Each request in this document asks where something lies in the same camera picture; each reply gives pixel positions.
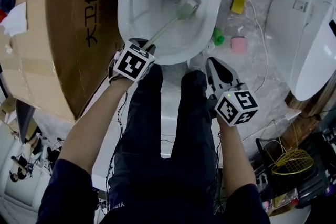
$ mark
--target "bathroom floor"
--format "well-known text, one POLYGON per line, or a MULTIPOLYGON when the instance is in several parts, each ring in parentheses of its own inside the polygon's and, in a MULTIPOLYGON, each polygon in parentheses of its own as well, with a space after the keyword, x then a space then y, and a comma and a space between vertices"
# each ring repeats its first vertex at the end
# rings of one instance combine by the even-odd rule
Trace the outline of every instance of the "bathroom floor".
MULTIPOLYGON (((271 0, 252 1, 256 9, 257 18, 262 28, 264 28, 271 0)), ((247 83, 249 88, 255 91, 261 85, 266 73, 266 56, 261 41, 261 33, 256 24, 249 1, 246 2, 244 12, 241 15, 230 11, 231 2, 232 0, 222 0, 216 23, 216 26, 223 31, 226 38, 224 44, 219 47, 213 45, 210 47, 207 46, 204 52, 228 63, 237 71, 241 81, 247 83), (234 36, 244 36, 247 38, 248 50, 245 55, 235 55, 231 52, 230 38, 234 36)), ((186 63, 162 67, 164 74, 164 82, 162 86, 162 157, 170 156, 175 140, 177 112, 181 96, 181 78, 185 74, 186 67, 186 63)), ((90 104, 94 103, 107 86, 108 81, 106 80, 97 91, 90 104)), ((128 92, 128 99, 121 117, 121 122, 124 125, 127 122, 128 105, 136 87, 137 85, 134 84, 128 92)), ((269 72, 266 82, 256 93, 260 104, 260 110, 248 124, 238 128, 249 157, 257 152, 255 144, 256 138, 261 136, 264 139, 276 137, 290 124, 287 120, 282 120, 284 114, 288 111, 288 108, 284 103, 284 99, 288 92, 289 89, 286 83, 278 77, 272 59, 269 59, 269 72), (255 133, 271 123, 272 120, 275 120, 275 122, 281 120, 281 122, 276 125, 274 124, 274 126, 264 131, 255 133)), ((211 89, 208 89, 208 96, 211 93, 211 89)), ((40 110, 36 110, 34 119, 41 128, 43 134, 46 135, 52 143, 57 142, 57 137, 66 138, 73 126, 73 124, 69 122, 50 116, 40 110)), ((219 138, 217 137, 219 126, 216 120, 213 121, 212 130, 215 146, 217 146, 219 144, 219 138)), ((93 169, 92 180, 95 187, 101 189, 105 188, 104 178, 119 134, 120 125, 117 122, 117 115, 115 115, 93 169)))

